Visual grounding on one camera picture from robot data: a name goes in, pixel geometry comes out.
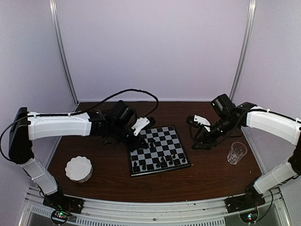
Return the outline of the black and grey chessboard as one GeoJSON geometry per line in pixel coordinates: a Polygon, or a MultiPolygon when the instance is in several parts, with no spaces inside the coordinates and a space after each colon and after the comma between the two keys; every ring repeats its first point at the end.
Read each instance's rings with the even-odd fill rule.
{"type": "Polygon", "coordinates": [[[147,141],[148,144],[150,143],[152,138],[155,139],[156,147],[149,147],[147,149],[141,148],[133,151],[132,153],[129,153],[128,158],[131,177],[150,175],[164,171],[179,170],[191,166],[190,160],[186,154],[177,129],[174,125],[144,129],[141,130],[140,135],[147,141]],[[180,164],[169,165],[169,161],[166,161],[167,167],[156,168],[156,163],[161,162],[161,157],[163,156],[165,158],[166,155],[170,156],[169,161],[179,159],[180,164]],[[135,161],[140,168],[140,170],[137,172],[133,171],[135,161]],[[146,165],[146,170],[142,170],[142,165],[146,165]]]}

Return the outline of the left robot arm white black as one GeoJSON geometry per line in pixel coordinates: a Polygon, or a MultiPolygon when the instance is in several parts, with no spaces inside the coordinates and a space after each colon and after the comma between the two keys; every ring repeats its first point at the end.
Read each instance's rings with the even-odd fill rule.
{"type": "Polygon", "coordinates": [[[40,187],[46,200],[57,209],[63,209],[68,204],[67,197],[33,153],[32,141],[45,137],[101,136],[124,143],[131,151],[146,148],[139,133],[151,121],[140,117],[130,127],[128,122],[134,115],[135,110],[121,100],[105,113],[94,109],[74,113],[30,113],[26,107],[21,107],[14,122],[7,127],[10,130],[7,160],[21,166],[40,187]]]}

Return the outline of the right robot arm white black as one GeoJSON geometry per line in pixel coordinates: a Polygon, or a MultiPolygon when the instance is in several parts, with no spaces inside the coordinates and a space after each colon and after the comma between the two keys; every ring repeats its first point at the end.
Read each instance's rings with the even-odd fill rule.
{"type": "Polygon", "coordinates": [[[186,119],[190,129],[197,128],[196,134],[189,132],[193,141],[192,149],[210,150],[241,127],[267,132],[295,146],[292,156],[246,187],[245,194],[241,197],[241,204],[244,207],[252,207],[268,190],[301,175],[301,121],[299,119],[264,109],[250,102],[235,105],[226,94],[216,97],[211,102],[211,106],[219,116],[219,120],[213,124],[198,115],[188,116],[186,119]]]}

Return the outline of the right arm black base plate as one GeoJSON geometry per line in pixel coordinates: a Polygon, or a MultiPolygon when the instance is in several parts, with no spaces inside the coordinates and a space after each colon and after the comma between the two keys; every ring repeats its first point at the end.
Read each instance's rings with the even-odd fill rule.
{"type": "Polygon", "coordinates": [[[252,198],[249,195],[231,196],[224,200],[228,213],[243,211],[248,209],[255,209],[258,206],[264,205],[265,199],[263,197],[252,198]]]}

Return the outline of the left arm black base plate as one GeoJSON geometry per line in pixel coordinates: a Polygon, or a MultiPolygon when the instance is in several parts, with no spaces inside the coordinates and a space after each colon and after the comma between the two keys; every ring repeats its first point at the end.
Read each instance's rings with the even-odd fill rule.
{"type": "Polygon", "coordinates": [[[66,213],[80,214],[84,205],[84,200],[64,195],[60,197],[46,196],[43,200],[43,205],[66,213]]]}

